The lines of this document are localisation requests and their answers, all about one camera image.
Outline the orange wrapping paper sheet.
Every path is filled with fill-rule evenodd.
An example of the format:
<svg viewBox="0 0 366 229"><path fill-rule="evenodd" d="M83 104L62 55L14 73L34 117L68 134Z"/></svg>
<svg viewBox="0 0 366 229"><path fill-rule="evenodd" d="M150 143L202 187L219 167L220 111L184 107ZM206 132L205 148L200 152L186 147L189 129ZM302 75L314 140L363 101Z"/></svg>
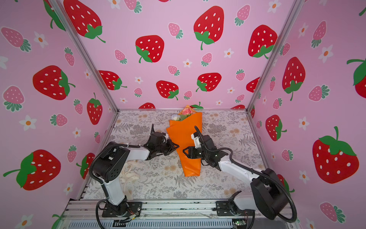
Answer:
<svg viewBox="0 0 366 229"><path fill-rule="evenodd" d="M190 108L194 113L184 120L170 120L170 127L166 130L171 140L179 145L176 151L180 157L184 175L186 177L198 177L201 171L201 160L189 159L183 153L183 150L189 146L194 146L191 134L196 132L195 127L202 131L202 113L193 110L190 106L185 108Z"/></svg>

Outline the cream ribbon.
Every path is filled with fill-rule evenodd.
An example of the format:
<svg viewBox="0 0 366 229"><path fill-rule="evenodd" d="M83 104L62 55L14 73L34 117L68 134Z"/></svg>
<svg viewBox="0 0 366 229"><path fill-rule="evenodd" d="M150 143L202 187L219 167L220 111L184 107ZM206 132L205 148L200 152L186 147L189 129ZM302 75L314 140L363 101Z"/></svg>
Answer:
<svg viewBox="0 0 366 229"><path fill-rule="evenodd" d="M133 170L135 168L142 168L142 167L143 165L136 162L135 160L127 161L120 172L119 180L123 184L122 190L128 200L133 200L133 197L131 192L128 190L127 184L140 178L140 176L137 173L133 172Z"/></svg>

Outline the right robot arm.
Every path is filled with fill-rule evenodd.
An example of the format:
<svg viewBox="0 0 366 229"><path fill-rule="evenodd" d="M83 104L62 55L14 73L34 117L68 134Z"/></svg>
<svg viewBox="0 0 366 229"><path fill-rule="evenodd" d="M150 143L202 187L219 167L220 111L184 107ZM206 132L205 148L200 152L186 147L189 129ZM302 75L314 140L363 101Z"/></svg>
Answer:
<svg viewBox="0 0 366 229"><path fill-rule="evenodd" d="M217 148L209 135L196 132L191 134L191 138L194 146L185 148L183 153L190 159L201 159L209 166L247 183L252 190L256 210L267 219L279 217L289 223L297 220L295 203L273 170L258 171L234 160L234 151Z"/></svg>

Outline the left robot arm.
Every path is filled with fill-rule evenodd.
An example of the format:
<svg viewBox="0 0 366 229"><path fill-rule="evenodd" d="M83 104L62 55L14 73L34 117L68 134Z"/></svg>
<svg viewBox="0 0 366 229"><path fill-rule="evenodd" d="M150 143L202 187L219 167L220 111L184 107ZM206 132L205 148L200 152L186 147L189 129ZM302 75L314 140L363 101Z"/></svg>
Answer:
<svg viewBox="0 0 366 229"><path fill-rule="evenodd" d="M131 212L119 179L127 162L151 160L161 155L168 156L178 148L179 145L167 134L160 132L152 132L144 145L108 143L89 168L89 176L99 182L104 191L106 197L104 213L126 216Z"/></svg>

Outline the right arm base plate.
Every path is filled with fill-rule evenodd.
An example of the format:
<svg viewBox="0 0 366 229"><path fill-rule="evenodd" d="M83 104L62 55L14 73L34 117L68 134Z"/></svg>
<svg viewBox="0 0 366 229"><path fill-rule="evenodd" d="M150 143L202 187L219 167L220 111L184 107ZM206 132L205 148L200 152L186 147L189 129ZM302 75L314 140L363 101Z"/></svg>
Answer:
<svg viewBox="0 0 366 229"><path fill-rule="evenodd" d="M217 201L212 209L218 216L253 216L252 210L241 210L233 201L223 200Z"/></svg>

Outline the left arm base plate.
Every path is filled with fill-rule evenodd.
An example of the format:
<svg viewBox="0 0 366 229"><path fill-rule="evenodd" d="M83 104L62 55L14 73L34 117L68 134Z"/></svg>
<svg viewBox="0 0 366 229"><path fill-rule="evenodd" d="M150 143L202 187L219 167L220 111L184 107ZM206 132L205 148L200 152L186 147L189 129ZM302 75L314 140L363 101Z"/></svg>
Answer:
<svg viewBox="0 0 366 229"><path fill-rule="evenodd" d="M141 214L143 203L142 202L121 202L118 206L106 202L103 209L103 218L129 218L139 217Z"/></svg>

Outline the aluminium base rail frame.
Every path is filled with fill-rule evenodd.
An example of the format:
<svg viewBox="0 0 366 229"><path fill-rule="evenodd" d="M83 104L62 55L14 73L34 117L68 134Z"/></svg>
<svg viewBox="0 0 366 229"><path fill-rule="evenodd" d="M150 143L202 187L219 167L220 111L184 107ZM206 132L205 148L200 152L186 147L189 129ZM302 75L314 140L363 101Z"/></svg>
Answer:
<svg viewBox="0 0 366 229"><path fill-rule="evenodd" d="M299 221L288 223L280 218L269 220L261 213L220 216L216 199L161 199L132 201L139 215L128 223L124 217L104 218L99 211L96 219L96 201L70 201L58 217L55 229L300 229Z"/></svg>

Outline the left vertical aluminium post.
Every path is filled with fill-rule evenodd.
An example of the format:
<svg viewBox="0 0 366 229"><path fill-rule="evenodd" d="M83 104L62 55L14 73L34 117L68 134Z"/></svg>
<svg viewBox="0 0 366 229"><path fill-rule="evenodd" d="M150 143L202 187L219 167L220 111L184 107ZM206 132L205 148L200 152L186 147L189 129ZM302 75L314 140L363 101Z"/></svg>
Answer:
<svg viewBox="0 0 366 229"><path fill-rule="evenodd" d="M82 57L85 65L87 66L88 70L92 74L92 76L93 76L95 82L97 83L100 91L102 92L102 94L104 95L104 97L108 101L109 105L111 106L113 112L115 114L119 113L118 106L116 105L116 103L113 100L111 94L109 93L109 90L107 89L106 85L104 84L104 81L103 81L101 75L99 74L95 64L93 63L90 55L88 54L87 49L85 48L83 42L81 41L79 34L77 33L77 31L73 27L72 22L69 19L69 17L67 16L67 13L66 13L66 11L63 7L63 2L62 1L57 1L57 0L50 0L50 3L52 5L52 7L54 8L56 14L58 15L60 21L64 25L70 39L72 40L75 47L77 48L77 50L78 50L80 56Z"/></svg>

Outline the vertical aluminium post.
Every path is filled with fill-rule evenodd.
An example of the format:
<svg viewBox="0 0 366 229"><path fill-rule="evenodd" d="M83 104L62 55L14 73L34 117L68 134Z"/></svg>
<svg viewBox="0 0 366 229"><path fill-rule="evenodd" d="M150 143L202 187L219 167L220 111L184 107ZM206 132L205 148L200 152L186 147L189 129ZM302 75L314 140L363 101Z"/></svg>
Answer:
<svg viewBox="0 0 366 229"><path fill-rule="evenodd" d="M57 1L57 0L50 0L50 3L52 5L52 7L54 8L56 14L58 15L60 21L64 25L70 39L72 40L75 47L77 48L77 50L78 50L80 56L82 57L85 65L87 66L88 70L92 74L92 76L93 76L95 82L97 83L100 91L102 92L102 94L104 95L104 97L108 101L109 105L111 106L113 112L115 114L119 113L118 106L116 105L116 103L113 100L111 94L109 93L109 90L107 89L106 85L104 84L104 81L103 81L101 75L99 74L95 64L93 63L90 55L88 54L87 49L85 48L83 42L81 41L79 34L77 33L77 31L73 27L72 22L69 19L69 17L67 16L67 13L66 13L66 11L63 7L63 2L62 1Z"/></svg>
<svg viewBox="0 0 366 229"><path fill-rule="evenodd" d="M248 114L251 112L251 110L258 98L258 95L261 92L263 84L266 82L266 79L267 79L268 75L270 74L275 61L277 60L277 58L279 56L280 49L281 49L282 45L284 45L285 41L287 40L287 37L288 37L294 23L296 22L296 19L297 19L298 15L300 14L301 9L304 4L305 4L305 1L301 1L301 0L294 1L293 6L289 12L289 15L287 16L287 19L285 20L285 22L283 24L283 28L278 35L278 39L274 46L274 49L271 52L271 55L263 69L262 75L261 75L259 82L257 84L257 87L254 91L253 97L250 100L250 103L246 109L246 112Z"/></svg>

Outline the right vertical aluminium post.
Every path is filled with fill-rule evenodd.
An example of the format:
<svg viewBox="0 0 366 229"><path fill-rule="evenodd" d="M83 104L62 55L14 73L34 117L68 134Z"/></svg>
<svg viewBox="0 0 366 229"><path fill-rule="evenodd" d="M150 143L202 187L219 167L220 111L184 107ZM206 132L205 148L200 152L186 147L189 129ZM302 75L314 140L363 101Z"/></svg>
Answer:
<svg viewBox="0 0 366 229"><path fill-rule="evenodd" d="M301 1L301 0L294 1L293 6L289 12L289 15L287 16L287 19L285 20L285 22L283 24L283 28L278 35L278 39L274 46L274 49L271 52L271 55L263 69L262 75L261 75L259 82L257 84L257 87L254 91L253 97L250 100L250 103L246 109L246 112L248 114L251 112L251 110L258 98L258 95L261 92L263 84L266 82L266 79L267 79L268 75L270 74L275 61L277 60L277 58L279 56L280 49L281 49L282 45L284 45L285 41L287 40L287 37L288 37L294 23L296 22L296 19L297 19L298 15L300 14L301 9L304 4L305 4L305 1Z"/></svg>

